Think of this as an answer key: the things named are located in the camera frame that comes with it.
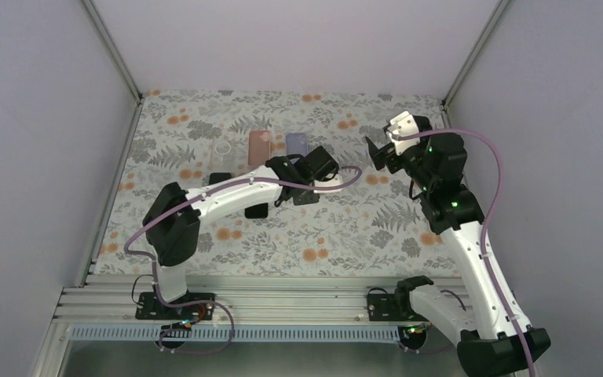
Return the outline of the black phone from pink case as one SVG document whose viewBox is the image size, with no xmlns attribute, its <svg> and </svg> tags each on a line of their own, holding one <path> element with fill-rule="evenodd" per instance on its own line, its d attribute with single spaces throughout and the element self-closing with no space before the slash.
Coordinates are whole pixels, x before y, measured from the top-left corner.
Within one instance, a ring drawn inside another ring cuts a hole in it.
<svg viewBox="0 0 603 377">
<path fill-rule="evenodd" d="M 269 215 L 269 205 L 267 203 L 262 203 L 258 205 L 254 205 L 251 207 L 247 207 L 244 210 L 244 216 L 247 219 L 264 219 Z"/>
</svg>

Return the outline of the lilac phone case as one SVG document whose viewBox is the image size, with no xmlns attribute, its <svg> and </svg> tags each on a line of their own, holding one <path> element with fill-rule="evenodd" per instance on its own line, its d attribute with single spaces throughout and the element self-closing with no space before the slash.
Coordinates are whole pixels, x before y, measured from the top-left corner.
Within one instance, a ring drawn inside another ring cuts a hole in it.
<svg viewBox="0 0 603 377">
<path fill-rule="evenodd" d="M 285 137 L 286 154 L 305 156 L 309 152 L 306 133 L 289 133 Z"/>
</svg>

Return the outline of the clear phone case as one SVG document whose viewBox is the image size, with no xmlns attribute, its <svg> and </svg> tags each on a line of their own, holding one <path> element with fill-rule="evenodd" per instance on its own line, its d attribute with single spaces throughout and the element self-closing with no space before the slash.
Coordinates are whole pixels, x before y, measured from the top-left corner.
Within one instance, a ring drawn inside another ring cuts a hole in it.
<svg viewBox="0 0 603 377">
<path fill-rule="evenodd" d="M 237 170 L 240 151 L 233 141 L 215 138 L 210 147 L 209 172 L 231 173 Z"/>
</svg>

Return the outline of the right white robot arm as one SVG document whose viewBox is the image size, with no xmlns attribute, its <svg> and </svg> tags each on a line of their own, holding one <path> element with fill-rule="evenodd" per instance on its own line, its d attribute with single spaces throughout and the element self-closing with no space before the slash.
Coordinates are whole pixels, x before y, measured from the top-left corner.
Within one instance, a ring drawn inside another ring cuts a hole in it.
<svg viewBox="0 0 603 377">
<path fill-rule="evenodd" d="M 424 317 L 455 347 L 468 376 L 535 375 L 550 337 L 518 305 L 488 236 L 491 212 L 482 210 L 463 181 L 464 132 L 435 130 L 423 116 L 402 112 L 384 128 L 388 143 L 369 144 L 377 170 L 403 171 L 418 186 L 417 200 L 432 233 L 446 239 L 472 302 L 466 312 L 427 276 L 401 280 L 393 307 L 405 320 Z"/>
</svg>

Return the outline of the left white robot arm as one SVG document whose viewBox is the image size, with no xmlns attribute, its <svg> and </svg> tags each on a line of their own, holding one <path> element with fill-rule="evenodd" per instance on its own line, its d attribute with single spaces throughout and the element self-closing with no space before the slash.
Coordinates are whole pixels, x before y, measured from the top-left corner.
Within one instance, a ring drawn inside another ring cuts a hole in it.
<svg viewBox="0 0 603 377">
<path fill-rule="evenodd" d="M 305 156 L 272 157 L 247 174 L 202 188 L 165 185 L 142 221 L 145 238 L 155 251 L 156 308 L 169 318 L 186 310 L 185 264 L 196 252 L 204 222 L 248 207 L 301 199 L 338 170 L 338 163 L 320 146 Z"/>
</svg>

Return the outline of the floral table mat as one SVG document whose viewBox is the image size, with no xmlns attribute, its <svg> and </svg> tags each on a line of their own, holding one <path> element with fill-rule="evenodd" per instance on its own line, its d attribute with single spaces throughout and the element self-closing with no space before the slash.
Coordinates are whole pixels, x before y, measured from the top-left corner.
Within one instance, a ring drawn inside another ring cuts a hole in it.
<svg viewBox="0 0 603 377">
<path fill-rule="evenodd" d="M 418 189 L 403 172 L 376 170 L 367 154 L 369 137 L 383 145 L 382 129 L 403 111 L 443 125 L 438 99 L 364 93 L 295 93 L 229 90 L 152 90 L 144 98 L 130 153 L 97 256 L 98 274 L 149 273 L 152 247 L 145 238 L 124 243 L 141 227 L 160 189 L 171 182 L 202 187 L 210 173 L 215 138 L 240 151 L 238 176 L 250 170 L 252 130 L 269 130 L 273 156 L 286 154 L 285 137 L 306 133 L 309 148 L 323 146 L 350 179 L 360 180 L 316 204 L 270 207 L 264 219 L 243 212 L 204 223 L 192 275 L 226 276 L 458 276 L 446 239 L 431 232 L 411 197 Z"/>
</svg>

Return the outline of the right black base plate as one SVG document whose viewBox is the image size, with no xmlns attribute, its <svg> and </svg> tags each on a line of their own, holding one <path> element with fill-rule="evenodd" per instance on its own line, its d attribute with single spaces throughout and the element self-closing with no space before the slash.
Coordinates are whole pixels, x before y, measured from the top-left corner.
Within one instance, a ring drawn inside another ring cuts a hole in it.
<svg viewBox="0 0 603 377">
<path fill-rule="evenodd" d="M 409 299 L 398 298 L 385 291 L 369 291 L 366 295 L 367 315 L 370 322 L 421 322 L 428 321 L 411 308 Z"/>
</svg>

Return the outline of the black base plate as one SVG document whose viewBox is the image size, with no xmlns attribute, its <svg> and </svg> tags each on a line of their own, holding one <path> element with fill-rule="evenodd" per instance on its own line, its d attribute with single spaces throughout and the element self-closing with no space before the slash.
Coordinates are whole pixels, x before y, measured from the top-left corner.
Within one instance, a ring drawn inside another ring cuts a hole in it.
<svg viewBox="0 0 603 377">
<path fill-rule="evenodd" d="M 213 316 L 213 304 L 210 308 L 206 307 L 208 300 L 215 300 L 216 294 L 205 292 L 188 292 L 178 300 L 174 305 L 202 301 L 194 306 L 170 307 L 164 305 L 158 300 L 155 292 L 142 292 L 137 300 L 135 318 L 137 320 L 211 320 Z"/>
<path fill-rule="evenodd" d="M 398 298 L 385 291 L 369 291 L 366 295 L 367 315 L 370 322 L 421 322 L 428 321 L 411 308 L 409 299 Z"/>
</svg>

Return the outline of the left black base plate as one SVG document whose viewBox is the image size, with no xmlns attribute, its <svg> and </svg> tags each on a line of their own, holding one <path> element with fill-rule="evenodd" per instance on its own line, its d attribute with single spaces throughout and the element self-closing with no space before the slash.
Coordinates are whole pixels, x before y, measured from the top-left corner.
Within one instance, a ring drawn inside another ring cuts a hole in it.
<svg viewBox="0 0 603 377">
<path fill-rule="evenodd" d="M 170 307 L 164 305 L 158 300 L 155 292 L 142 292 L 137 300 L 135 318 L 137 320 L 211 320 L 213 316 L 213 304 L 210 308 L 206 307 L 208 300 L 215 300 L 216 294 L 205 292 L 188 292 L 178 300 L 174 305 L 202 301 L 194 306 Z"/>
</svg>

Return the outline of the aluminium rail frame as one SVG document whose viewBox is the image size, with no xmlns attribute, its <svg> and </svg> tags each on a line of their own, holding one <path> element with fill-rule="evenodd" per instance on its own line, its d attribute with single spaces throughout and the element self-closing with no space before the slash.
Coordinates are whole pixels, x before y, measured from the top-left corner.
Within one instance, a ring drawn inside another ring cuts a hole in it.
<svg viewBox="0 0 603 377">
<path fill-rule="evenodd" d="M 275 277 L 275 276 L 189 276 L 191 292 L 216 294 L 211 320 L 201 324 L 228 325 L 339 325 L 425 328 L 429 321 L 370 322 L 366 295 L 369 291 L 392 291 L 393 277 Z M 137 320 L 137 300 L 142 292 L 153 292 L 150 276 L 94 275 L 81 287 L 65 288 L 59 298 L 42 351 L 34 368 L 36 376 L 58 376 L 64 365 L 73 327 L 80 324 L 157 324 L 163 327 L 180 321 Z M 232 345 L 230 334 L 218 346 Z"/>
</svg>

